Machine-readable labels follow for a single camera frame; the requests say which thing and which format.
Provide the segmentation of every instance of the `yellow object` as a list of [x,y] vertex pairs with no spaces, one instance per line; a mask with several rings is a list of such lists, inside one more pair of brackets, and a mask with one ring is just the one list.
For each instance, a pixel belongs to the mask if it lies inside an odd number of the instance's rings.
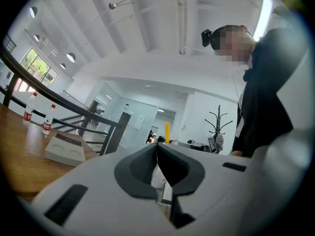
[[169,132],[169,122],[167,121],[165,124],[165,142],[169,143],[171,140],[171,134]]

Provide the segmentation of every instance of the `coat rack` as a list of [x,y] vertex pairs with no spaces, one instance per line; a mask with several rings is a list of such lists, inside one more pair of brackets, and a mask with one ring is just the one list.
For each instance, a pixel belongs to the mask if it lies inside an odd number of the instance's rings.
[[216,141],[216,138],[217,136],[220,134],[220,135],[224,135],[225,133],[221,133],[221,129],[224,127],[224,126],[227,126],[228,124],[230,124],[231,122],[233,121],[230,121],[228,122],[227,124],[223,125],[222,127],[220,127],[220,121],[221,121],[221,117],[224,116],[224,115],[227,115],[227,113],[223,114],[223,115],[220,115],[220,105],[219,105],[219,112],[218,112],[218,115],[216,115],[215,113],[212,113],[212,112],[209,112],[213,115],[216,116],[217,118],[217,126],[214,126],[211,122],[209,122],[207,119],[205,119],[206,122],[210,123],[214,128],[215,128],[215,132],[212,132],[212,131],[209,131],[210,133],[212,134],[215,134],[213,136],[214,140]]

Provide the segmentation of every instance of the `railing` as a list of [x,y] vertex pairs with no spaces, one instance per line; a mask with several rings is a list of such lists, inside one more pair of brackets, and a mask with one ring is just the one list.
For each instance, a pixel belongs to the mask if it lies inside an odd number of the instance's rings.
[[[0,59],[4,62],[4,64],[14,73],[7,90],[3,89],[0,87],[0,92],[4,94],[4,100],[3,100],[3,105],[6,107],[9,106],[10,101],[12,100],[13,102],[17,103],[21,107],[25,108],[26,104],[16,98],[13,95],[13,90],[15,87],[15,84],[17,80],[20,78],[25,83],[29,84],[33,89],[35,89],[38,93],[43,95],[44,97],[48,98],[49,100],[55,102],[56,104],[67,108],[68,110],[71,110],[75,113],[77,113],[80,116],[84,116],[84,120],[82,120],[81,126],[76,126],[71,123],[67,123],[63,120],[59,120],[54,118],[53,122],[54,123],[59,123],[64,126],[71,127],[73,129],[79,129],[79,135],[82,137],[84,132],[92,132],[92,133],[97,133],[97,134],[102,134],[106,135],[105,141],[102,142],[87,142],[90,144],[103,144],[101,150],[99,151],[99,155],[104,155],[104,154],[109,154],[113,153],[117,150],[119,142],[123,136],[123,133],[126,129],[126,126],[129,122],[130,115],[127,113],[123,113],[119,122],[114,122],[108,119],[105,119],[101,116],[95,115],[92,113],[93,106],[88,110],[85,110],[83,108],[80,108],[76,104],[68,101],[65,98],[60,97],[57,93],[51,91],[49,88],[45,87],[40,81],[36,80],[29,72],[27,72],[16,60],[15,58],[11,55],[11,53],[5,49],[4,46],[1,45],[0,47]],[[39,115],[41,117],[45,117],[45,115],[37,110],[34,110],[33,112],[36,115]],[[90,120],[96,120],[101,123],[105,123],[110,125],[108,133],[101,132],[101,131],[96,131],[96,130],[91,130],[87,129],[87,123]]]

